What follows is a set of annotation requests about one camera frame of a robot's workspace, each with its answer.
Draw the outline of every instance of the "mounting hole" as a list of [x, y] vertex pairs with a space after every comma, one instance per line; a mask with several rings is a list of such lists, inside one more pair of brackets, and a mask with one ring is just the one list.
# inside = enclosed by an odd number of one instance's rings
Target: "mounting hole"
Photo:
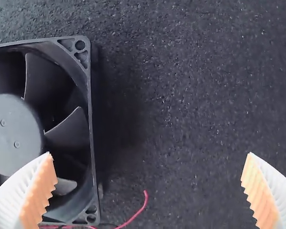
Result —
[[88, 224], [85, 219], [76, 219], [72, 224]]
[[94, 215], [88, 215], [87, 216], [87, 221], [89, 223], [94, 223], [96, 221], [96, 217]]
[[75, 43], [75, 48], [77, 49], [77, 50], [83, 50], [84, 48], [86, 47], [86, 44], [85, 44], [85, 42], [83, 42], [83, 41], [81, 41], [81, 40], [79, 40], [79, 41], [77, 41], [76, 43]]
[[95, 214], [97, 211], [97, 208], [95, 205], [92, 205], [91, 207], [89, 207], [87, 210], [86, 210], [86, 213], [87, 214]]

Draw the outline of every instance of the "black carpet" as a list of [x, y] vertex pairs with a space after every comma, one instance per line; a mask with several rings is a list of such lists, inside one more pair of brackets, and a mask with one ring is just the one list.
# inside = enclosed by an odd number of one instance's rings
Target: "black carpet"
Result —
[[104, 222], [254, 228], [249, 151], [286, 175], [286, 0], [0, 0], [0, 42], [83, 34]]

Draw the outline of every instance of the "gray carpet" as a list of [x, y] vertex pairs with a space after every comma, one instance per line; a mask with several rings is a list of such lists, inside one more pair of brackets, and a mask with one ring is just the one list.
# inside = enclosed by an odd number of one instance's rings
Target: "gray carpet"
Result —
[[103, 221], [146, 189], [130, 229], [255, 228], [246, 154], [286, 175], [286, 0], [0, 0], [0, 42], [73, 34], [102, 47]]

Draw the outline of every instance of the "screw hole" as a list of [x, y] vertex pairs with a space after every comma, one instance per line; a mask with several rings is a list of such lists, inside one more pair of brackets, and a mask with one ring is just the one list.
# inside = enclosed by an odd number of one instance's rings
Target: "screw hole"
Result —
[[75, 48], [77, 49], [77, 50], [83, 50], [84, 48], [86, 47], [86, 44], [85, 44], [85, 42], [83, 42], [83, 41], [77, 41], [76, 43], [75, 43]]
[[94, 215], [87, 216], [87, 221], [89, 223], [94, 223], [96, 221], [96, 217]]
[[95, 205], [92, 205], [91, 207], [89, 207], [87, 210], [86, 210], [86, 213], [87, 214], [95, 214], [97, 211], [97, 208]]

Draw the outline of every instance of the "fan blade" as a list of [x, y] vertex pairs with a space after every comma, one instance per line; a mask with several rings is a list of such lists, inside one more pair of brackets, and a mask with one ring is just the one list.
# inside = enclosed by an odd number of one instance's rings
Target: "fan blade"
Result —
[[88, 146], [89, 126], [83, 109], [78, 106], [66, 119], [44, 135], [53, 146], [68, 149]]
[[0, 94], [23, 96], [23, 55], [17, 52], [0, 54]]
[[65, 71], [58, 65], [33, 53], [25, 55], [26, 82], [24, 100], [37, 108], [49, 100], [62, 97], [62, 90], [69, 90], [70, 81]]
[[56, 189], [53, 194], [63, 196], [73, 191], [77, 187], [77, 183], [74, 180], [67, 180], [63, 178], [57, 178], [58, 183], [55, 185]]

